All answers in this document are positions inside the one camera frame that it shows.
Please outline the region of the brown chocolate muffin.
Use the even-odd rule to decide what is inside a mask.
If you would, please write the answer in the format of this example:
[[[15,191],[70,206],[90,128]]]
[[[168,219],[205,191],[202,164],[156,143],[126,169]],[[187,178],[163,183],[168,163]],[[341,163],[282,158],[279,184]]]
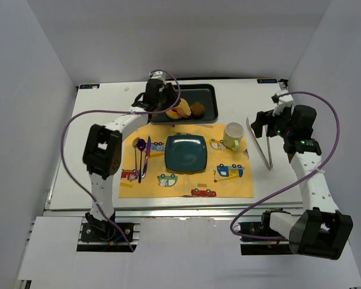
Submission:
[[[202,117],[205,113],[205,107],[200,102],[195,102],[190,106],[191,114],[194,117]]]

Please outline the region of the metal tongs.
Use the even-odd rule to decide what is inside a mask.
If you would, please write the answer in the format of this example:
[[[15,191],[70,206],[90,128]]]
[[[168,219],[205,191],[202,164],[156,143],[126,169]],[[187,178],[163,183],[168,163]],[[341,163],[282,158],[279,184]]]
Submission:
[[[262,158],[262,161],[263,161],[265,167],[269,171],[271,171],[273,168],[273,159],[272,159],[272,153],[271,153],[270,138],[266,137],[265,141],[264,141],[265,144],[261,144],[259,142],[259,139],[256,138],[253,129],[251,128],[250,120],[248,117],[246,118],[245,123],[246,123],[247,130],[250,134],[250,137],[253,140],[253,143],[255,144],[256,149],[257,149],[260,157]]]

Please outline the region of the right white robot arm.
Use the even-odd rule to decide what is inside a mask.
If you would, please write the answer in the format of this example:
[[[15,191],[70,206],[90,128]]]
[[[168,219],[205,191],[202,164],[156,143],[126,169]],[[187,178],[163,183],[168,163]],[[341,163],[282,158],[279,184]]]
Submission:
[[[293,254],[337,260],[348,241],[353,221],[335,204],[324,172],[322,152],[312,138],[316,110],[306,105],[288,106],[277,112],[260,111],[251,128],[257,138],[280,136],[283,149],[299,185],[304,212],[293,217],[284,210],[263,213],[264,231],[276,232],[289,241]]]

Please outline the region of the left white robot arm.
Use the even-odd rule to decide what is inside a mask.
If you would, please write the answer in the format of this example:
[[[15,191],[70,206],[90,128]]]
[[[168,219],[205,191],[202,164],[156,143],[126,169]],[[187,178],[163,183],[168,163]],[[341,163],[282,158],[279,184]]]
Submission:
[[[91,181],[92,202],[85,218],[91,226],[106,231],[114,220],[113,178],[122,162],[123,141],[138,128],[147,125],[152,112],[164,111],[174,104],[176,91],[162,76],[152,76],[143,93],[131,105],[132,114],[124,114],[104,126],[91,126],[83,154],[83,163]]]

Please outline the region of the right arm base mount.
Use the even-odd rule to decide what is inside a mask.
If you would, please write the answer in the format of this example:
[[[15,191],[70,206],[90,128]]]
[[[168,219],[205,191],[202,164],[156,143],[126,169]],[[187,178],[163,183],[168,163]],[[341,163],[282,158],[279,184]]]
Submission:
[[[241,234],[259,235],[261,237],[279,237],[274,231],[265,231],[261,222],[241,222],[236,225],[236,231]],[[287,241],[258,240],[254,238],[240,238],[242,256],[266,256],[266,255],[292,255]]]

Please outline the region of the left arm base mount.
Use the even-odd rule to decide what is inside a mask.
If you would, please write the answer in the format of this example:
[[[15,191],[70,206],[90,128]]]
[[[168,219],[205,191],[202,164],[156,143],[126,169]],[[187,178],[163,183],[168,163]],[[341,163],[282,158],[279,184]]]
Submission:
[[[140,225],[134,223],[118,223],[133,249],[136,248],[139,239]],[[127,242],[115,227],[108,232],[102,232],[83,223],[79,232],[77,252],[127,252],[131,253]]]

